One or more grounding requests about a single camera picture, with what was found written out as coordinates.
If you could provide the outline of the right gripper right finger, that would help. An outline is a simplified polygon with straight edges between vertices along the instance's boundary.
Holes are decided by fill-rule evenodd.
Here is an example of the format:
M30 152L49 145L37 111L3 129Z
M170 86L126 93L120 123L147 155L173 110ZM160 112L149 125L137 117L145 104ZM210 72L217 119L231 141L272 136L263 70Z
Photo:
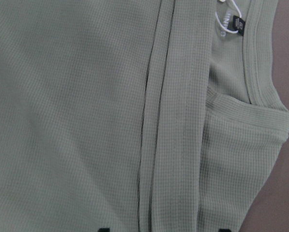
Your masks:
M220 228L218 232L229 232L229 228Z

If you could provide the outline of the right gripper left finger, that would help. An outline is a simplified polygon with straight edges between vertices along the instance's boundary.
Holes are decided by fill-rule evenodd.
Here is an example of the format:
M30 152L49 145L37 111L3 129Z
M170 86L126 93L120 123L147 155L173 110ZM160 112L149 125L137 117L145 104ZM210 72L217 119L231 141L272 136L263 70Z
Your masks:
M110 232L110 228L99 228L98 232Z

